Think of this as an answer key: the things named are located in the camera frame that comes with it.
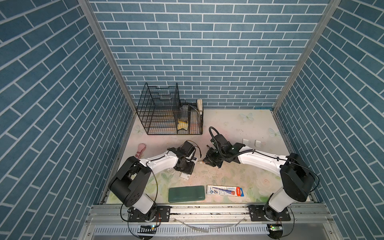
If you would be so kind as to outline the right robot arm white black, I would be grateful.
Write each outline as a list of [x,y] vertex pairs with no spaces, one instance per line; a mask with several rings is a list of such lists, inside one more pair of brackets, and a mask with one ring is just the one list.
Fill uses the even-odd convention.
[[223,162],[235,162],[266,170],[281,178],[281,187],[272,193],[265,205],[249,206],[253,221],[290,221],[288,206],[294,202],[303,203],[310,195],[316,175],[300,155],[278,156],[256,151],[241,143],[232,145],[221,134],[212,137],[211,143],[213,147],[207,151],[203,163],[221,168]]

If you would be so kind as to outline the white battery cover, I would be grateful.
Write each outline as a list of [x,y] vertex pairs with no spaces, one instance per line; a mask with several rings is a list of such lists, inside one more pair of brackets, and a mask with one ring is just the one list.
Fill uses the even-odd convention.
[[243,144],[244,144],[245,146],[249,146],[250,142],[249,142],[248,139],[243,139]]
[[257,141],[257,140],[255,140],[255,146],[257,147],[257,148],[259,148],[260,146],[261,146],[261,142],[260,141]]

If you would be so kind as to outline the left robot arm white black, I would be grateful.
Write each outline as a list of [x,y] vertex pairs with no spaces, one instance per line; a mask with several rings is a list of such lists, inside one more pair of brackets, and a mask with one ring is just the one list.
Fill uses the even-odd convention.
[[110,180],[108,188],[125,207],[137,210],[145,222],[152,221],[158,215],[157,204],[144,193],[150,177],[167,169],[192,174],[197,160],[195,153],[196,147],[186,141],[152,158],[129,157]]

